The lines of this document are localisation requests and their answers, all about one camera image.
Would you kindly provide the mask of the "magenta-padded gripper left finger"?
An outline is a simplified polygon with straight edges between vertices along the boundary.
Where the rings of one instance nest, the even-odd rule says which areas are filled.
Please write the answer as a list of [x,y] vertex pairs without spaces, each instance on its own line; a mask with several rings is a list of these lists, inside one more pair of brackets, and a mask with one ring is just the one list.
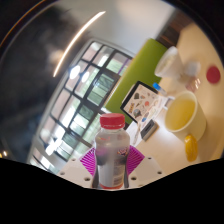
[[95,149],[91,148],[79,158],[72,157],[58,176],[81,187],[91,187],[95,172]]

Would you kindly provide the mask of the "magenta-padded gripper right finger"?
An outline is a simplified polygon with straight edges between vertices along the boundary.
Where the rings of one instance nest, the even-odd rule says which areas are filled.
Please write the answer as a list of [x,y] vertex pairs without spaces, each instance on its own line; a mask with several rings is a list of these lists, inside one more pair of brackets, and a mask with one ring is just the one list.
[[127,158],[127,182],[129,188],[143,187],[165,176],[164,171],[151,156],[145,156],[130,147]]

